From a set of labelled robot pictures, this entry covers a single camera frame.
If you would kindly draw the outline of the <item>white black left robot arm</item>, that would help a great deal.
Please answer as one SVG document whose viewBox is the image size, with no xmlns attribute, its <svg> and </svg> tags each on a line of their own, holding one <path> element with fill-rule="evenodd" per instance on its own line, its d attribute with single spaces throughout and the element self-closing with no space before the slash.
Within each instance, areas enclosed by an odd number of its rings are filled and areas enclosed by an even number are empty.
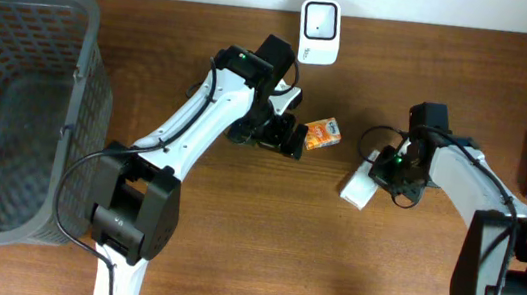
<svg viewBox="0 0 527 295">
<path fill-rule="evenodd" d="M 65 183 L 90 165 L 83 216 L 94 244 L 58 228 L 97 258 L 92 295 L 140 295 L 148 264 L 176 230 L 181 184 L 218 137 L 301 158 L 308 129 L 291 111 L 303 92 L 284 80 L 299 69 L 292 46 L 271 35 L 254 52 L 232 45 L 209 63 L 207 77 L 165 123 L 130 146 L 114 141 L 80 157 L 60 177 Z"/>
</svg>

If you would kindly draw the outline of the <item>white green medicine box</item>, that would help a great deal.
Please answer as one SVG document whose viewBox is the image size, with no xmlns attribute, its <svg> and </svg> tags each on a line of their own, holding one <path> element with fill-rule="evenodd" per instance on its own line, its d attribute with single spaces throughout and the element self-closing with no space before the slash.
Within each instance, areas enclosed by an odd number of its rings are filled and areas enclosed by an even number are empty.
<svg viewBox="0 0 527 295">
<path fill-rule="evenodd" d="M 367 205 L 379 187 L 369 177 L 369 171 L 373 167 L 372 162 L 379 155 L 378 150 L 371 152 L 369 161 L 365 160 L 361 163 L 341 190 L 340 197 L 352 206 L 357 207 L 358 210 L 362 210 Z"/>
</svg>

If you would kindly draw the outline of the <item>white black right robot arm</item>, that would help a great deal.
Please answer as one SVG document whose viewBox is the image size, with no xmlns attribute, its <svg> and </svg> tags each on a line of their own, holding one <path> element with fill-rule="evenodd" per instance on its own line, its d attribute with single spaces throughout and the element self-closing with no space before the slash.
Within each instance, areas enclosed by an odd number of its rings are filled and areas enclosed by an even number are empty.
<svg viewBox="0 0 527 295">
<path fill-rule="evenodd" d="M 370 179 L 411 206 L 430 187 L 455 206 L 467 234 L 449 295 L 527 295 L 527 206 L 493 173 L 475 141 L 452 133 L 446 105 L 424 102 L 409 114 L 399 146 L 381 150 Z"/>
</svg>

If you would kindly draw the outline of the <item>orange small box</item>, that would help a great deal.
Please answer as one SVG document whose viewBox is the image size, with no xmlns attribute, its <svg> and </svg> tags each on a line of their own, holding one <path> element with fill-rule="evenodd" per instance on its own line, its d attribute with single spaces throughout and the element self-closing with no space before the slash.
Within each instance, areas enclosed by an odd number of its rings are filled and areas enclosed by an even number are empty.
<svg viewBox="0 0 527 295">
<path fill-rule="evenodd" d="M 305 138 L 305 148 L 314 150 L 336 145 L 341 141 L 341 133 L 336 118 L 321 119 L 308 123 L 308 133 Z"/>
</svg>

